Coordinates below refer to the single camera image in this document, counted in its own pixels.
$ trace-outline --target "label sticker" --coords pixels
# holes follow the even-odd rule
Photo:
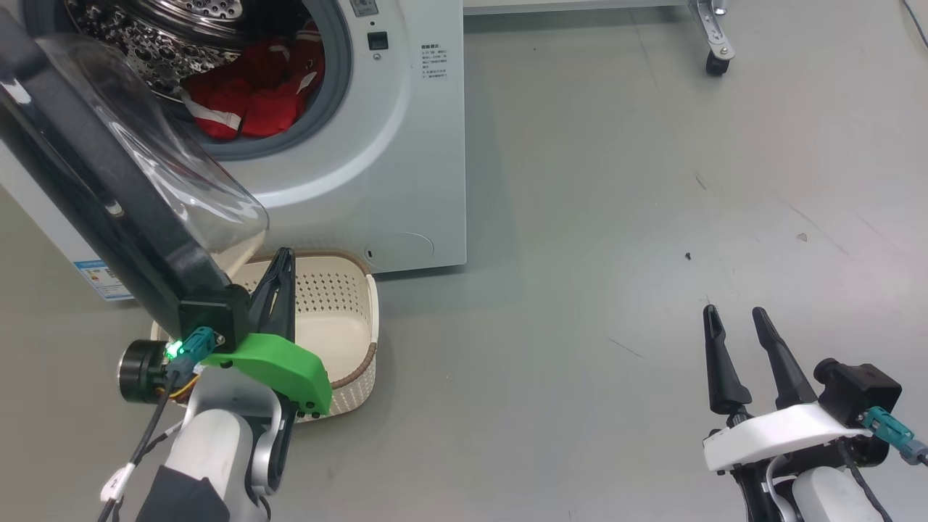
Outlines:
[[[377,0],[351,0],[351,7],[356,17],[369,17],[380,13]]]
[[[421,46],[422,78],[425,80],[448,79],[448,51],[441,44]]]
[[[77,261],[74,265],[107,301],[132,299],[132,294],[103,261]]]

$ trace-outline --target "gray floor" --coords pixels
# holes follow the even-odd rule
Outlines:
[[[895,2],[733,4],[722,80],[686,11],[468,20],[470,262],[381,284],[378,387],[298,431],[275,520],[743,520],[702,461],[709,301],[754,413],[760,305],[810,371],[902,382],[928,437],[928,51]],[[2,192],[0,242],[4,519],[91,520],[150,414],[113,381],[148,319]],[[924,519],[926,470],[867,476]]]

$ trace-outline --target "black cable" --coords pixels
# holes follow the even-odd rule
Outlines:
[[[857,469],[854,460],[851,459],[850,453],[847,452],[847,444],[849,444],[849,442],[846,440],[839,440],[837,444],[838,452],[841,453],[841,458],[844,459],[844,465],[847,466],[847,469],[851,470],[851,475],[854,476],[854,480],[856,480],[857,484],[864,490],[864,494],[867,495],[867,500],[873,504],[873,508],[883,517],[883,522],[893,522],[893,519],[886,513],[886,510],[883,509],[883,505],[877,500],[876,495],[873,494],[873,490],[870,489],[867,481],[864,480],[864,476],[860,474],[860,470]]]
[[[915,29],[919,30],[919,35],[922,37],[922,41],[925,46],[928,47],[928,37],[925,37],[925,32],[922,31],[922,25],[919,23],[919,17],[915,16],[915,11],[912,10],[912,6],[909,5],[909,0],[902,0],[902,5],[906,7],[906,10],[909,12],[909,16],[912,18],[912,22],[915,24]]]
[[[264,509],[267,511],[267,519],[270,520],[271,519],[271,504],[267,503],[267,499],[265,497],[258,497],[258,500],[261,501],[262,504],[264,504]]]
[[[132,453],[132,458],[129,459],[129,463],[133,466],[138,466],[138,463],[142,462],[142,457],[150,451],[146,451],[148,444],[151,441],[151,436],[155,434],[155,429],[158,427],[158,421],[161,420],[161,414],[164,413],[164,407],[168,404],[168,398],[171,396],[171,390],[174,389],[174,384],[177,382],[177,378],[180,377],[180,374],[177,372],[172,372],[168,376],[167,383],[164,384],[164,392],[161,393],[161,398],[158,399],[158,406],[155,407],[155,412],[151,414],[151,420],[148,421],[148,427],[145,428],[145,432],[142,434],[142,439],[138,441],[138,446],[135,447],[135,451]],[[100,516],[97,518],[97,522],[107,522],[107,519],[110,518],[110,513],[113,512],[113,508],[116,506],[116,501],[109,499],[107,503],[103,504],[103,511],[100,512]]]
[[[100,512],[100,516],[97,517],[97,522],[107,522],[107,519],[110,518],[110,513],[112,513],[113,506],[116,505],[116,501],[109,499],[107,503],[103,504],[103,511]]]
[[[166,432],[164,432],[164,433],[158,435],[158,436],[155,437],[154,439],[152,439],[151,442],[149,442],[149,444],[145,447],[145,451],[142,451],[142,456],[144,457],[144,456],[148,455],[149,453],[151,453],[152,450],[155,449],[155,446],[158,446],[159,444],[161,444],[162,442],[164,442],[165,440],[167,440],[168,437],[170,437],[170,436],[171,436],[171,434],[169,433],[169,431],[166,431]]]

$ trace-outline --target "wheel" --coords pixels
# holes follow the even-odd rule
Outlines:
[[[728,72],[728,63],[730,59],[718,59],[709,51],[709,58],[705,61],[705,71],[712,76],[721,76]]]

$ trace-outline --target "green led light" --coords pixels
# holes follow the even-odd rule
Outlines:
[[[168,360],[174,360],[174,358],[177,357],[177,352],[180,351],[180,347],[183,345],[184,341],[174,341],[164,349],[164,356],[167,357]]]

